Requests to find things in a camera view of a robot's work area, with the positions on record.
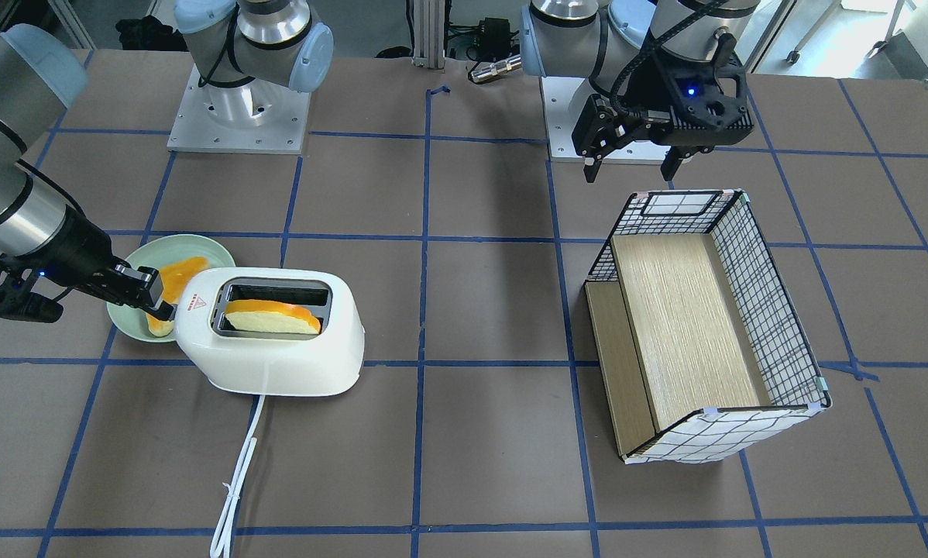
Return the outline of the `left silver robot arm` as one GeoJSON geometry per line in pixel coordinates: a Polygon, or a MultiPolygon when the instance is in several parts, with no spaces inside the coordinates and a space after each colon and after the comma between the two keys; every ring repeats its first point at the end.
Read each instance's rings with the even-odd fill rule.
{"type": "Polygon", "coordinates": [[[531,1],[523,9],[525,73],[583,78],[571,141],[596,180],[631,143],[666,147],[660,173],[746,139],[754,127],[737,42],[754,1],[531,1]]]}

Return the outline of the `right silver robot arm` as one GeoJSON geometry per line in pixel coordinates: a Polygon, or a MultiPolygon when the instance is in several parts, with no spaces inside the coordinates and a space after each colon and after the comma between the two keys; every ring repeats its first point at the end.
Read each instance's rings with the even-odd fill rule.
{"type": "MultiPolygon", "coordinates": [[[[174,20],[220,122],[240,122],[227,100],[257,84],[315,91],[335,50],[331,28],[306,1],[177,1],[174,20]]],[[[78,202],[22,159],[86,84],[77,57],[43,29],[0,33],[0,318],[56,322],[60,301],[33,292],[46,277],[64,292],[173,321],[159,271],[117,257],[78,202]]]]}

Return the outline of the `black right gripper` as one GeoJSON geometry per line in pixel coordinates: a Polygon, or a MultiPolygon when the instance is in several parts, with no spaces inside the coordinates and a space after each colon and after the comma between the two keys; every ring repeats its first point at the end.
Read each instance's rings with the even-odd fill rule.
{"type": "Polygon", "coordinates": [[[45,272],[64,288],[119,304],[145,308],[161,322],[172,322],[176,306],[163,301],[163,283],[155,268],[132,268],[112,251],[112,239],[77,209],[65,209],[63,225],[38,250],[18,257],[29,268],[45,272]]]}

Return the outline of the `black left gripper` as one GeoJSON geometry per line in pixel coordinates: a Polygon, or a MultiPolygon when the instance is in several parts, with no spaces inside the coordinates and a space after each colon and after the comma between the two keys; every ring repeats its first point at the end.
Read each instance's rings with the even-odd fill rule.
{"type": "Polygon", "coordinates": [[[672,181],[693,156],[736,145],[754,130],[746,71],[736,54],[716,67],[659,50],[635,68],[617,100],[589,95],[572,131],[589,184],[606,156],[637,142],[665,149],[662,179],[672,181]]]}

